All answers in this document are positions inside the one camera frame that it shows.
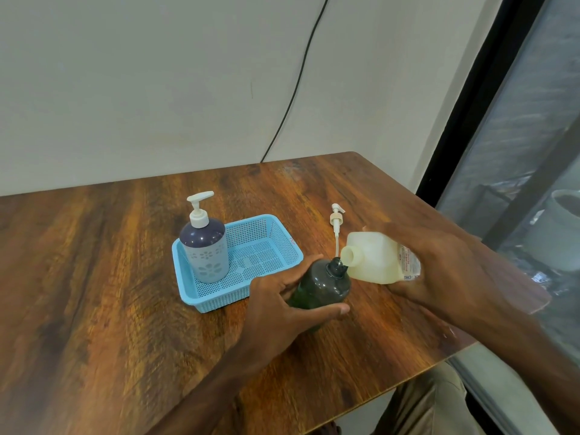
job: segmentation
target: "person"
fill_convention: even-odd
[[[580,433],[579,369],[533,317],[504,299],[469,246],[452,234],[425,228],[386,223],[382,231],[409,247],[422,264],[417,279],[388,289],[479,340],[520,375],[560,434]],[[149,435],[210,434],[247,380],[296,336],[349,312],[345,303],[300,310],[284,301],[319,258],[309,256],[292,269],[252,281],[237,343]],[[374,434],[477,433],[464,397],[457,374],[442,363],[396,389]],[[338,433],[336,425],[324,430]]]

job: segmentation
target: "bottle neck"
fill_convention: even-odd
[[[327,264],[327,273],[333,278],[340,279],[344,276],[348,268],[348,266],[345,266],[340,261],[340,257],[336,256]]]

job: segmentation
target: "basket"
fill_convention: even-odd
[[[284,225],[269,214],[226,224],[226,241],[230,270],[213,284],[196,280],[179,239],[171,247],[179,295],[200,313],[247,298],[253,278],[289,269],[304,258]]]

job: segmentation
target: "soap dispenser bottle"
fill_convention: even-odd
[[[349,266],[351,278],[377,284],[414,279],[421,273],[417,256],[380,232],[349,233],[340,259]]]
[[[208,213],[199,208],[200,201],[213,195],[213,191],[207,191],[187,197],[193,211],[189,215],[190,222],[179,233],[179,241],[195,278],[206,284],[218,282],[230,269],[226,227],[220,220],[209,218]]]
[[[339,257],[315,261],[304,273],[298,288],[288,299],[288,305],[311,310],[342,302],[350,292],[347,269]]]

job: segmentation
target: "wooden table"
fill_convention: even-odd
[[[356,153],[227,167],[0,198],[0,426],[11,434],[140,435],[234,343],[247,301],[199,314],[181,302],[171,243],[204,201],[224,222],[272,213],[304,254],[388,218],[453,232],[506,296],[538,285]],[[217,433],[294,435],[344,414],[473,343],[376,284],[351,312],[299,336],[231,404]]]

